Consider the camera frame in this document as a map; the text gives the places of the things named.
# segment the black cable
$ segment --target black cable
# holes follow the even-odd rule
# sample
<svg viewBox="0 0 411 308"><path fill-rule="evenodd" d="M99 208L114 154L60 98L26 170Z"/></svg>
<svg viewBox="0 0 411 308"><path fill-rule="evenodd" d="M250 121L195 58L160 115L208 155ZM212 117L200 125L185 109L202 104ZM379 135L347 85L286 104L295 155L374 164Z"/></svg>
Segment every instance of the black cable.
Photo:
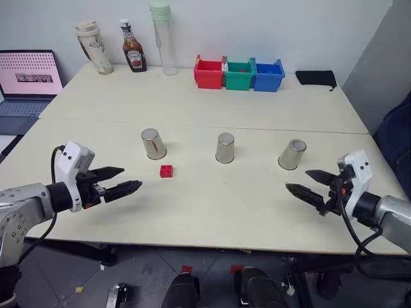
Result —
<svg viewBox="0 0 411 308"><path fill-rule="evenodd" d="M351 222L348 218L347 212L345 211L345 207L343 204L343 194L342 194L342 179L337 179L336 181L336 189L337 189L337 202L338 206L340 207L340 212L341 215L344 219L344 223L347 226L347 229L349 233L351 234L351 237L354 239L354 242L357 244L357 250L354 255L354 264L357 268L357 270L365 277L367 278L373 278L373 279L380 279L380 280L397 280L397 281L411 281L411 275L377 275L377 274L370 274L366 272L362 267L361 267L361 260L360 256L362 252L365 252L367 255L371 257L376 257L376 258L381 258L381 259L399 259L399 260L405 260L405 261L411 261L410 257L405 257L402 255L396 255L396 256L388 256L388 255L376 255L375 253L370 252L368 249L366 249L366 246L371 243L373 240L375 240L377 237L382 235L383 229L381 226L376 226L377 232L371 236L369 236L367 239L361 242L361 240L358 238L357 234L354 231L353 226L351 225Z"/></svg>
<svg viewBox="0 0 411 308"><path fill-rule="evenodd" d="M51 229L53 229L54 225L56 224L57 220L57 213L55 212L53 214L53 219L51 220L51 224L48 227L48 229L43 233L42 236L40 236L31 246L21 255L19 259L19 263L17 265L20 265L20 263L29 255L30 252L33 251L34 248L36 248L43 240L46 238L47 235L51 232Z"/></svg>
<svg viewBox="0 0 411 308"><path fill-rule="evenodd" d="M52 154L51 154L51 163L50 163L50 169L51 169L51 183L54 184L56 182L56 174L55 174L55 160L56 160L56 154L57 151L63 151L65 148L65 146L57 146ZM54 212L53 213L53 219L51 220L50 226L48 227L48 229L43 233L42 236L40 236L33 244L31 244L31 246L20 256L19 262L17 263L17 265L20 265L20 263L29 255L30 252L33 251L34 248L36 248L41 242L43 242L43 240L46 238L47 235L49 235L49 233L51 232L51 230L53 229L53 227L56 224L56 220L57 220L57 213Z"/></svg>
<svg viewBox="0 0 411 308"><path fill-rule="evenodd" d="M53 152L52 152L52 154L51 154L51 163L50 163L50 170L51 170L51 183L52 184L54 184L55 182L56 182L56 174L55 174L55 167L54 167L54 165L55 165L55 160L56 160L56 154L57 154L57 151L58 150L60 150L60 151L63 151L64 150L64 146L57 146L54 150L53 150Z"/></svg>

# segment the ketchup bottle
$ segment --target ketchup bottle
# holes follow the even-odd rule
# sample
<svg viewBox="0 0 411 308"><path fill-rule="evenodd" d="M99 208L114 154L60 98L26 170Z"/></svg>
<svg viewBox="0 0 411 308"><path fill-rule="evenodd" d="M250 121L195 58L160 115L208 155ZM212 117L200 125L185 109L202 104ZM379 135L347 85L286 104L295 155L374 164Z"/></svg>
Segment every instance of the ketchup bottle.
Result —
<svg viewBox="0 0 411 308"><path fill-rule="evenodd" d="M131 70L135 73L147 71L143 47L134 37L128 19L120 19L120 27L123 30L124 36L123 51Z"/></svg>

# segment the white table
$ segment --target white table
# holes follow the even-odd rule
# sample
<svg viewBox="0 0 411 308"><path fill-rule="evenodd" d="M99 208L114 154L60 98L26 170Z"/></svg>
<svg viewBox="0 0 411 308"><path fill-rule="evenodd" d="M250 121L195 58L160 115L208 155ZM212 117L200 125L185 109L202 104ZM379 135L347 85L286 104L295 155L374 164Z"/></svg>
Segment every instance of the white table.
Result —
<svg viewBox="0 0 411 308"><path fill-rule="evenodd" d="M198 89L193 70L165 76L125 65L99 75L86 64L41 113L44 119L83 119L181 126L368 133L340 87L301 85L287 74L278 92Z"/></svg>
<svg viewBox="0 0 411 308"><path fill-rule="evenodd" d="M140 132L146 124L41 119L0 165L0 187L49 184L52 149L67 141L96 153L93 168L124 167L110 187L142 180L133 195L76 214L58 215L52 239L105 243L250 248L293 252L353 253L355 244L341 217L317 211L284 187L299 183L326 196L327 187L305 175L307 169L338 173L337 159L364 149L374 173L371 193L406 198L394 173L367 134L288 132L154 125L168 149L161 160L147 158ZM236 158L215 160L217 136L231 132ZM293 138L308 149L295 171L285 171L277 157ZM161 164L172 164L175 177L161 179ZM28 234L40 236L49 223ZM354 222L361 238L372 232ZM380 253L403 252L384 238L370 245Z"/></svg>

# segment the clear plastic bottle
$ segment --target clear plastic bottle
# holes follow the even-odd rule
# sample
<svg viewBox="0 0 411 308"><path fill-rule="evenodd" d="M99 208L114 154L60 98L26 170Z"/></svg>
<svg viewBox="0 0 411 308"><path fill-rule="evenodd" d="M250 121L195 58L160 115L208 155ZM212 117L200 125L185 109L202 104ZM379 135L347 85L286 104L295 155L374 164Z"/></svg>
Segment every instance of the clear plastic bottle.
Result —
<svg viewBox="0 0 411 308"><path fill-rule="evenodd" d="M171 35L170 5L163 1L154 1L150 3L150 11L152 12L155 41L160 52L162 71L165 75L176 75L179 70L177 69Z"/></svg>

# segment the gray floor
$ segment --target gray floor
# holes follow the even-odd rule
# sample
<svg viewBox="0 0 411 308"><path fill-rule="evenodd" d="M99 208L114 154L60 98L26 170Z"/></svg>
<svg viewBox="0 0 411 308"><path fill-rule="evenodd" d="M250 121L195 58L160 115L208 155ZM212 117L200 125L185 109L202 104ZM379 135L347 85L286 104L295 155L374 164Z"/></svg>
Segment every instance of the gray floor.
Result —
<svg viewBox="0 0 411 308"><path fill-rule="evenodd" d="M232 265L253 266L280 283L290 270L288 259L268 253L186 250L121 246L118 263L103 271L97 262L36 248L21 264L16 294L22 308L105 307L107 291L117 282L135 286L134 299L127 307L161 307L171 281L181 266L193 267L200 279L199 307L236 307ZM315 307L404 307L404 283L368 280L357 273L343 277L342 288L333 300L323 300L315 291L315 276L308 277ZM76 287L84 287L75 293ZM298 307L297 297L286 296L290 308Z"/></svg>

